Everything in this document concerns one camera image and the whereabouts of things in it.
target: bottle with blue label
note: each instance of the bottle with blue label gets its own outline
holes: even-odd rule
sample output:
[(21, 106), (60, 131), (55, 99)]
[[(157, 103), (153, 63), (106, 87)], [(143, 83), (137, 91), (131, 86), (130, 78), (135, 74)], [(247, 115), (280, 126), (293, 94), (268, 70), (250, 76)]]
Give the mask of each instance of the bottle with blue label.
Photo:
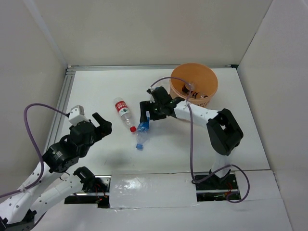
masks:
[(143, 150), (143, 144), (148, 140), (148, 131), (150, 128), (150, 117), (147, 117), (148, 121), (140, 123), (137, 127), (136, 137), (138, 150)]

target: red label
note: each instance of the red label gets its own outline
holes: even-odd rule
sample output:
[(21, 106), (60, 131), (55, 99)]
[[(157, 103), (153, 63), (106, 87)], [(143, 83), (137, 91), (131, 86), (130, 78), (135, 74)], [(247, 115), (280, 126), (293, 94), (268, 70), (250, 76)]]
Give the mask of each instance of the red label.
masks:
[(122, 108), (127, 107), (127, 105), (124, 101), (120, 101), (115, 105), (115, 107), (117, 112), (119, 112)]

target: bottle cap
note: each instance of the bottle cap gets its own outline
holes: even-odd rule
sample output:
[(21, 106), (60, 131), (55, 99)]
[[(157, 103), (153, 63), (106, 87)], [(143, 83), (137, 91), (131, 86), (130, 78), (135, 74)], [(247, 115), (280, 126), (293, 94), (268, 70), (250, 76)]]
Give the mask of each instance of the bottle cap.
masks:
[(135, 132), (136, 131), (136, 127), (135, 126), (133, 126), (133, 127), (130, 127), (130, 129), (129, 129), (131, 132)]
[(142, 149), (143, 149), (143, 145), (142, 145), (142, 144), (137, 143), (136, 148), (137, 148), (138, 150), (142, 150)]

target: blue label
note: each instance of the blue label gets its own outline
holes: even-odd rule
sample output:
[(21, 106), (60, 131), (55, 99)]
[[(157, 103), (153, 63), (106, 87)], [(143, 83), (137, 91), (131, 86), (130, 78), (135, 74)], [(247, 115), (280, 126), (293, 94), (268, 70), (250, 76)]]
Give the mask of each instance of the blue label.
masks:
[(137, 130), (146, 130), (148, 131), (150, 129), (150, 118), (147, 117), (148, 122), (139, 123)]

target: wall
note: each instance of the wall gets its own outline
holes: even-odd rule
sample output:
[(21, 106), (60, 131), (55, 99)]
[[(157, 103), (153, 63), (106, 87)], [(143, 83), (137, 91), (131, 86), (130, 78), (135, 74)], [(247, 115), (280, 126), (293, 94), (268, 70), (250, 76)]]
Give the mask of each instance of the wall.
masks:
[(35, 0), (70, 65), (239, 64), (272, 0)]
[[(13, 189), (38, 163), (24, 126), (23, 110), (33, 102), (56, 106), (65, 68), (29, 11), (19, 0), (0, 2), (0, 194)], [(53, 112), (29, 110), (28, 120), (43, 151)]]
[(308, 226), (307, 3), (274, 0), (238, 69), (294, 231)]

